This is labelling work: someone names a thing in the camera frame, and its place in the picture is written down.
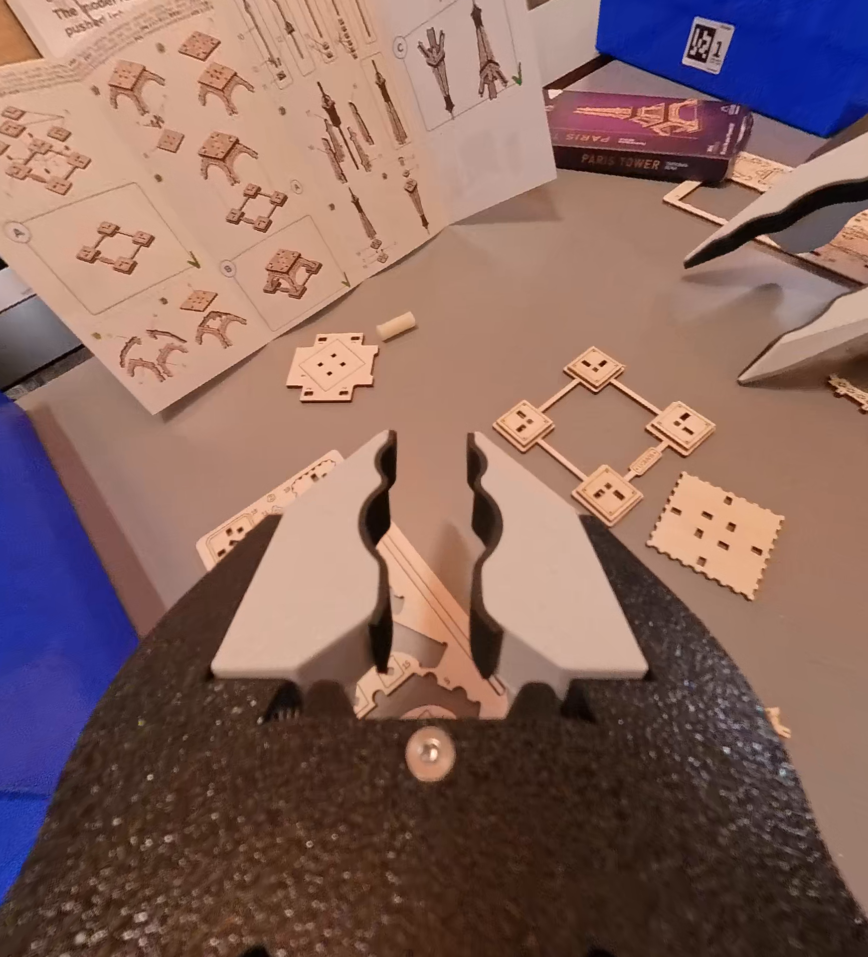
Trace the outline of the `empty wooden frame sheet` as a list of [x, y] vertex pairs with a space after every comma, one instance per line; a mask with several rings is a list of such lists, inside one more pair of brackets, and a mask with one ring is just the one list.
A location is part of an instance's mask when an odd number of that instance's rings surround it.
[[[775, 184], [775, 181], [782, 178], [789, 170], [790, 167], [781, 162], [769, 160], [758, 155], [742, 151], [739, 153], [738, 158], [734, 161], [726, 181], [729, 184], [738, 185], [758, 194], [763, 194]], [[703, 219], [704, 221], [716, 226], [724, 225], [726, 220], [723, 217], [718, 216], [717, 214], [706, 209], [698, 208], [692, 205], [689, 201], [691, 195], [702, 186], [703, 184], [698, 181], [682, 182], [667, 192], [663, 201], [667, 206], [670, 206], [674, 209], [679, 209], [680, 211]], [[853, 217], [867, 211], [868, 209], [861, 210]], [[793, 257], [797, 257], [809, 265], [816, 266], [836, 276], [832, 271], [823, 267], [822, 259], [820, 258], [822, 255], [822, 249], [831, 243], [832, 240], [827, 244], [816, 248], [815, 250], [794, 254]]]

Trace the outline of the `grey desk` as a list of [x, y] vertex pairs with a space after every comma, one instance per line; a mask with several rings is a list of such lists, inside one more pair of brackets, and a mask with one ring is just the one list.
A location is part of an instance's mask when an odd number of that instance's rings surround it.
[[[739, 386], [739, 372], [842, 284], [756, 245], [696, 269], [709, 223], [668, 185], [562, 171], [445, 229], [201, 393], [146, 413], [97, 360], [21, 397], [141, 635], [199, 580], [201, 535], [329, 449], [399, 437], [392, 519], [468, 607], [480, 550], [467, 433], [566, 385], [592, 345], [660, 408], [681, 400], [714, 436], [666, 452], [615, 535], [699, 616], [792, 731], [789, 751], [827, 845], [868, 914], [868, 415], [828, 389]], [[404, 312], [416, 329], [379, 341]], [[298, 347], [362, 333], [371, 387], [302, 402]], [[785, 518], [752, 601], [647, 545], [681, 473]]]

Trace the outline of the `serrated square wooden plate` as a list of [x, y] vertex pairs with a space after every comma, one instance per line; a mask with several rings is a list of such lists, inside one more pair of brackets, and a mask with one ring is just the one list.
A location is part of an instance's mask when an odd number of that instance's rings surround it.
[[681, 473], [647, 545], [752, 601], [785, 518]]

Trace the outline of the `cross-shaped wooden plate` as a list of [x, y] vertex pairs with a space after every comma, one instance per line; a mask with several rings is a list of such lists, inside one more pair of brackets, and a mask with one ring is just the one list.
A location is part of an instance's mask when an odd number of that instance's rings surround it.
[[286, 387], [300, 390], [302, 402], [349, 402], [358, 387], [371, 387], [379, 347], [362, 333], [328, 333], [298, 347]]

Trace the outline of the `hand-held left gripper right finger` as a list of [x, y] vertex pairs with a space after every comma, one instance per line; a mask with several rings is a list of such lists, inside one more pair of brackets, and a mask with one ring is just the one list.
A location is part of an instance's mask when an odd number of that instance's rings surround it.
[[469, 643], [511, 693], [577, 679], [642, 679], [648, 664], [580, 516], [484, 434], [468, 435], [473, 568]]

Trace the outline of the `blue tagged storage bin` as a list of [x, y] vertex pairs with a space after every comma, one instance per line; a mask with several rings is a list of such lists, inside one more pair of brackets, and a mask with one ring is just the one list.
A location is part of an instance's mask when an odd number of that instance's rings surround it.
[[[718, 76], [682, 66], [695, 16], [735, 27]], [[868, 1], [602, 1], [596, 48], [821, 137], [868, 113]]]

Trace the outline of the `white marker sticker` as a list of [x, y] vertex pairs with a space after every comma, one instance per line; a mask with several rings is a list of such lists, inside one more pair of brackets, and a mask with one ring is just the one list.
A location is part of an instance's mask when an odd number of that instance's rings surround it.
[[682, 66], [718, 76], [734, 33], [732, 24], [695, 16], [684, 48]]

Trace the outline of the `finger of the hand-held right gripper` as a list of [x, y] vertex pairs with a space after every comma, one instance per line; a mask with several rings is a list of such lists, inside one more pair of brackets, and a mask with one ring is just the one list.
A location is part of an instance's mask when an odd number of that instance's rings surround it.
[[828, 244], [868, 209], [868, 131], [778, 179], [684, 260], [685, 268], [723, 257], [760, 236], [790, 255]]
[[750, 385], [868, 348], [868, 285], [832, 301], [807, 324], [772, 342], [737, 377]]

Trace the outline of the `dark purple product box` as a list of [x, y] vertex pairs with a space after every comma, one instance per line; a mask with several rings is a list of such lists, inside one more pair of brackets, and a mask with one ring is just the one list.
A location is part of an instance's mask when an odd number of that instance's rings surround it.
[[559, 169], [717, 184], [751, 136], [747, 107], [690, 97], [561, 91], [545, 95]]

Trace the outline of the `wooden parts sheet with arches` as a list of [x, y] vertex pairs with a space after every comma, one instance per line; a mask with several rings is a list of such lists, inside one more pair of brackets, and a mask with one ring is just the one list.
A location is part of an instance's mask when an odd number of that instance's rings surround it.
[[[330, 450], [198, 539], [196, 551], [214, 568], [250, 530], [280, 515], [343, 461]], [[389, 572], [392, 652], [388, 669], [372, 668], [349, 688], [359, 720], [500, 720], [510, 708], [497, 678], [474, 664], [468, 616], [395, 524], [378, 547]]]

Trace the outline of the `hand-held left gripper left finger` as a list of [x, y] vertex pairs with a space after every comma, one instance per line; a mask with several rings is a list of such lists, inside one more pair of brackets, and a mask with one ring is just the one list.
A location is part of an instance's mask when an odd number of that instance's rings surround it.
[[276, 523], [213, 660], [212, 676], [356, 684], [387, 669], [397, 439], [385, 430], [298, 497]]

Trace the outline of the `folded paper instruction sheet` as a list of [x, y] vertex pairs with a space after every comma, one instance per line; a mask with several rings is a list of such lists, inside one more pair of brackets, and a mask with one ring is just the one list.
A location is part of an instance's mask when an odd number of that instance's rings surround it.
[[0, 258], [149, 413], [554, 176], [524, 2], [131, 2], [0, 67]]

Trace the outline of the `wooden four-square base frame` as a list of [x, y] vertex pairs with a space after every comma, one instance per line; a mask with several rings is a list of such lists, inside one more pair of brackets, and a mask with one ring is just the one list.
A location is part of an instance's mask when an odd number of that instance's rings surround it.
[[[567, 363], [562, 371], [568, 383], [543, 403], [519, 401], [493, 422], [494, 431], [518, 453], [538, 448], [578, 479], [571, 497], [607, 527], [616, 526], [643, 500], [635, 481], [660, 463], [666, 452], [686, 459], [708, 440], [716, 425], [703, 413], [677, 400], [663, 408], [645, 398], [622, 380], [627, 366], [602, 349], [591, 346]], [[644, 430], [653, 443], [642, 450], [622, 471], [608, 464], [585, 473], [549, 443], [555, 429], [553, 408], [570, 393], [584, 389], [597, 395], [616, 389], [651, 418]]]

